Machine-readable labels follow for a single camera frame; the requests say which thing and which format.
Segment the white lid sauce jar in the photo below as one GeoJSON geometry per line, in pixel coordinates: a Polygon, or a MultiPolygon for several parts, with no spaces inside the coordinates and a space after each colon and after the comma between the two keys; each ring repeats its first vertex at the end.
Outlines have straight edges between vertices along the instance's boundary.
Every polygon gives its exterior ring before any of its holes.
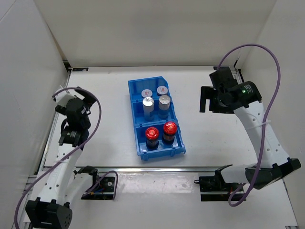
{"type": "Polygon", "coordinates": [[[141,96],[142,98],[146,98],[146,97],[151,97],[152,96],[152,91],[150,89],[144,89],[141,92],[141,96]]]}

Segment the red lid sauce jar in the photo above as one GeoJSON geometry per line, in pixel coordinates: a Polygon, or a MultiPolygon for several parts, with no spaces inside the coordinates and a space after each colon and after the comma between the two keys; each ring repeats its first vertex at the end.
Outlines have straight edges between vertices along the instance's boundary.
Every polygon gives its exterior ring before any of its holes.
{"type": "Polygon", "coordinates": [[[175,122],[168,121],[163,125],[163,141],[167,144],[174,142],[175,134],[178,130],[178,126],[175,122]]]}
{"type": "Polygon", "coordinates": [[[154,126],[148,127],[145,130],[146,145],[148,148],[155,149],[158,147],[159,135],[160,135],[159,130],[154,126]]]}

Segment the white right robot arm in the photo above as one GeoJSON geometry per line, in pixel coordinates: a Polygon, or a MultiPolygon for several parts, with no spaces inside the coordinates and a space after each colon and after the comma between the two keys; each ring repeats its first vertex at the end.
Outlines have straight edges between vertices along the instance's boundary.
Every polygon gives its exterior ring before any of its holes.
{"type": "Polygon", "coordinates": [[[206,101],[213,113],[235,114],[253,145],[257,163],[246,166],[223,166],[215,171],[214,186],[221,191],[232,183],[253,184],[262,189],[301,168],[297,158],[291,158],[282,148],[270,122],[264,117],[262,96],[256,85],[238,83],[230,68],[225,67],[210,75],[212,86],[201,87],[200,112],[205,112],[206,101]]]}

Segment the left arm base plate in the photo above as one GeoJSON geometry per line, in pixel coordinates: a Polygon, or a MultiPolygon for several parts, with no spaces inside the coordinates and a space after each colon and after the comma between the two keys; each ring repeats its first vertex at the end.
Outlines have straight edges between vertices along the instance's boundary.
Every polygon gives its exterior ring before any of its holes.
{"type": "Polygon", "coordinates": [[[118,174],[115,171],[106,172],[100,175],[97,168],[85,166],[79,170],[74,170],[75,176],[78,174],[87,174],[89,185],[85,185],[82,200],[114,200],[118,186],[118,174]]]}

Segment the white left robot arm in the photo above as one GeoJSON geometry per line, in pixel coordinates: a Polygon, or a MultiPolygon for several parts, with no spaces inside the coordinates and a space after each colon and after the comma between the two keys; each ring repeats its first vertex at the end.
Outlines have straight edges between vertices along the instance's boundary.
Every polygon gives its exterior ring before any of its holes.
{"type": "Polygon", "coordinates": [[[55,111],[66,118],[61,124],[61,136],[55,168],[47,174],[45,185],[35,200],[29,200],[25,211],[33,227],[39,229],[67,229],[72,220],[71,201],[67,198],[69,180],[74,166],[88,139],[91,123],[89,114],[96,102],[86,92],[76,91],[83,98],[67,92],[55,96],[55,111]]]}

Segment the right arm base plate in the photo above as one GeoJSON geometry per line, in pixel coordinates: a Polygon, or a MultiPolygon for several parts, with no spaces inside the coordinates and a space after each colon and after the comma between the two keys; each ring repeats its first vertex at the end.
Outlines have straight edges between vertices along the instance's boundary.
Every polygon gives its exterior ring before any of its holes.
{"type": "Polygon", "coordinates": [[[199,185],[202,202],[228,201],[239,186],[238,183],[221,184],[215,176],[201,176],[193,182],[199,185]]]}

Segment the silver lid blue bottle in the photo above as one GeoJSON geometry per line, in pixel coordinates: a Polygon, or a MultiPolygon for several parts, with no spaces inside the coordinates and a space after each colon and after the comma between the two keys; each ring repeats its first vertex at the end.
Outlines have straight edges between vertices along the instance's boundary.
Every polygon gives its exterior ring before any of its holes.
{"type": "Polygon", "coordinates": [[[159,112],[158,115],[160,118],[165,119],[168,117],[169,108],[171,104],[171,99],[167,95],[162,95],[159,98],[159,112]]]}

